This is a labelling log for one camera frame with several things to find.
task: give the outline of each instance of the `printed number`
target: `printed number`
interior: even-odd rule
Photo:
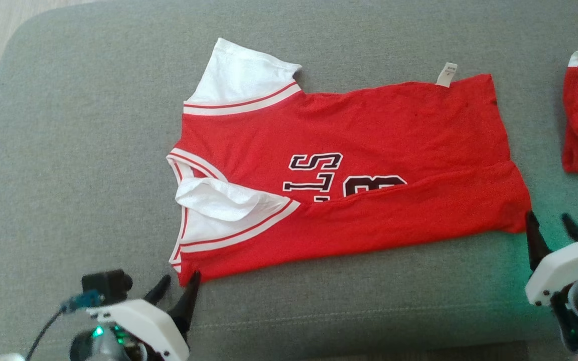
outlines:
[[[397,175],[352,175],[347,177],[342,187],[346,197],[357,194],[359,190],[379,190],[380,188],[406,184],[407,182]]]
[[[331,188],[331,182],[333,181],[333,173],[318,173],[316,178],[322,179],[320,183],[282,183],[282,190],[285,192],[291,192],[293,190],[318,190],[321,192],[328,192]]]

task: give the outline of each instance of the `blue connector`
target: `blue connector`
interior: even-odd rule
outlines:
[[[98,307],[104,301],[104,296],[98,290],[89,290],[80,295],[73,296],[62,302],[64,313],[73,313],[80,308]]]

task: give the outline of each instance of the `gray fabric surface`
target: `gray fabric surface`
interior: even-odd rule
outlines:
[[[123,268],[140,297],[179,227],[165,155],[219,37],[303,64],[307,92],[492,73],[512,158],[544,233],[566,244],[578,175],[564,174],[562,79],[578,2],[110,2],[56,10],[13,36],[0,68],[0,353],[29,347],[89,272]],[[200,290],[193,359],[297,359],[542,338],[524,299],[523,235],[461,240],[227,277]],[[181,289],[165,299],[170,306]],[[36,361],[66,359],[84,315]]]

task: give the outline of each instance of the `green light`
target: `green light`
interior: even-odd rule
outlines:
[[[93,337],[99,337],[99,336],[102,336],[103,334],[104,334],[104,329],[101,326],[97,326],[95,331],[92,332]]]

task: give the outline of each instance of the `cable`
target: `cable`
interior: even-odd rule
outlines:
[[[57,318],[60,317],[64,312],[66,312],[66,307],[62,306],[55,313],[55,315],[53,315],[53,317],[51,317],[50,320],[48,320],[48,322],[46,322],[46,325],[44,326],[44,328],[42,328],[42,331],[37,335],[37,338],[35,338],[35,342],[33,342],[33,345],[30,347],[30,351],[28,352],[28,355],[26,356],[26,361],[30,361],[30,358],[33,356],[33,353],[35,352],[35,349],[37,348],[39,340],[42,339],[42,337],[44,336],[44,334],[48,330],[48,327],[50,327],[51,324],[53,324],[53,322],[55,322],[55,320],[57,320]]]

